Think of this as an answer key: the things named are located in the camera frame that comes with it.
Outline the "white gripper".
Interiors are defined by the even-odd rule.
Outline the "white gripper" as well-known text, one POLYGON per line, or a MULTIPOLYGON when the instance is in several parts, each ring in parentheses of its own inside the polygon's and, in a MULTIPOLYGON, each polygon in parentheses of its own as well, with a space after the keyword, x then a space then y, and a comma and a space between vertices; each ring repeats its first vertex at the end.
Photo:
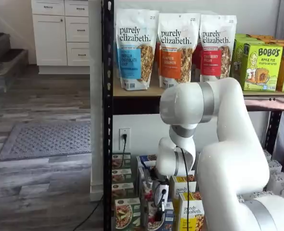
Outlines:
POLYGON ((169 181, 154 180, 154 205, 157 207, 155 220, 161 221, 168 201, 169 181))

